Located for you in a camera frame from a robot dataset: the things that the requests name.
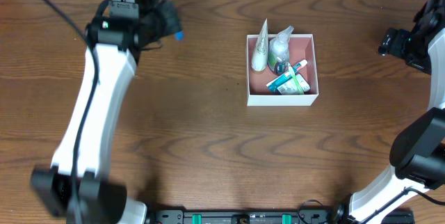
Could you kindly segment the blue disposable razor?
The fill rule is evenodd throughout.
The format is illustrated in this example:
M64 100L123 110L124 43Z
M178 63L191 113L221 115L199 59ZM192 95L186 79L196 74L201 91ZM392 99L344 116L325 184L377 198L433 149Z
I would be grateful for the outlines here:
M179 18L177 9L174 6L173 0L164 0L164 12L165 12L165 34L173 35L176 40L182 40L184 33L182 31L182 25Z

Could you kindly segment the white shampoo tube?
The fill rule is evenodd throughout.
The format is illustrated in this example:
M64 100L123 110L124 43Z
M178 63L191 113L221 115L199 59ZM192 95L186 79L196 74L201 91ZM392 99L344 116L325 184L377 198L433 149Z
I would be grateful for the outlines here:
M268 59L268 20L266 19L254 47L251 59L251 68L255 72L263 72L266 69Z

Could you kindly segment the green white toothbrush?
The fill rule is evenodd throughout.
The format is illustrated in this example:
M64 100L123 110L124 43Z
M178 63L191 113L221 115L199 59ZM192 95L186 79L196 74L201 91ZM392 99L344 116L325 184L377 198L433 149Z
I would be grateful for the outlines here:
M293 70L293 67L291 66L290 63L288 63L287 65L288 65L288 71L290 72L291 77L292 77L290 87L292 87L292 89L293 89L293 94L303 95L304 90L302 89L302 86L299 84L298 80L296 79L296 72Z

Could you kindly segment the green white soap packet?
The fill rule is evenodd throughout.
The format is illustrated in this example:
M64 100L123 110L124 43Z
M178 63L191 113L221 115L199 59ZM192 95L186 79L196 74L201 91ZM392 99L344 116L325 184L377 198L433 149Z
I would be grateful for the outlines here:
M293 89L292 89L292 87L290 87L291 79L289 79L288 81L286 81L285 83L283 83L281 86L279 86L277 88L278 92L281 95L296 95L296 94L293 94ZM304 94L310 91L310 85L307 83L307 81L304 79L304 77L301 74L297 74L296 79L298 80L299 84L302 86L302 89L304 90Z

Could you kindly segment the clear mouthwash bottle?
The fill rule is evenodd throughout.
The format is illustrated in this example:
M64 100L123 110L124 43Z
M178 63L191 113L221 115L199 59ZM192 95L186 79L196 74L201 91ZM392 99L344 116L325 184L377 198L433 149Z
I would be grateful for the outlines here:
M272 73L276 75L281 75L289 62L289 41L293 30L294 27L289 26L269 42L267 64Z

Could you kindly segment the green Colgate toothpaste tube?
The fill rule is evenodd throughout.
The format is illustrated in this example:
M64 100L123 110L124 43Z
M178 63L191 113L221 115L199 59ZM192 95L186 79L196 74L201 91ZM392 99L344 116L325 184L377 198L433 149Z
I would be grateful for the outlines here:
M296 74L300 74L300 71L302 68L304 68L307 65L307 61L305 59L303 59L302 61L300 61L299 63L295 64L293 67L293 70L296 72ZM285 73L281 74L280 76L278 76L278 78L272 80L271 82L267 83L266 86L267 88L273 92L273 93L279 93L277 88L279 86L281 86L283 83L285 83L286 81L288 81L289 79L291 79L291 74L290 72L287 70Z

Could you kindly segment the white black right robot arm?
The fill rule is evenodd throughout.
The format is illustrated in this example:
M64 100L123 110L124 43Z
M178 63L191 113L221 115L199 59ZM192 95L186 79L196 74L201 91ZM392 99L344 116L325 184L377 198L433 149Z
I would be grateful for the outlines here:
M444 185L444 0L428 0L415 15L411 31L387 30L378 53L392 55L430 75L428 110L397 135L389 165L365 189L348 196L332 213L331 223L399 223L393 211L417 195Z

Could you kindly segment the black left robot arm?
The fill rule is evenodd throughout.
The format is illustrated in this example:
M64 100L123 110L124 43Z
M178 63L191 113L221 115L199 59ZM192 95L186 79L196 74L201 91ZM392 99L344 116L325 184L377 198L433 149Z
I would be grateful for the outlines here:
M145 223L147 205L108 180L115 128L140 53L180 37L172 0L147 5L103 1L86 27L83 80L65 135L49 169L36 168L31 186L47 211L68 223Z

